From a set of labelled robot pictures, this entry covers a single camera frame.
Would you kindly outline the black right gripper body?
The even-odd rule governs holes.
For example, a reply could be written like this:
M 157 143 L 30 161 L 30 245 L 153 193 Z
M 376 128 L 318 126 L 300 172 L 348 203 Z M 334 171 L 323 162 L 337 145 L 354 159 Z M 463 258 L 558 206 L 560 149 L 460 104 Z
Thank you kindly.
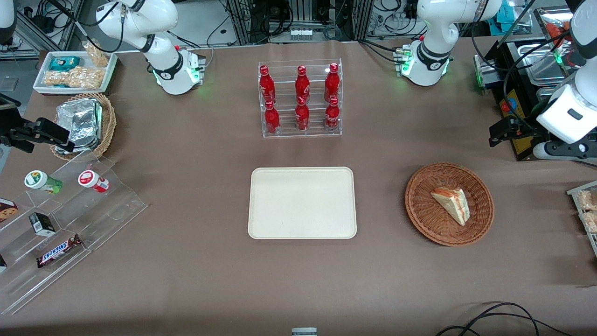
M 13 128 L 23 126 L 23 118 L 19 112 L 21 102 L 4 94 L 0 94 L 0 135 L 8 136 Z

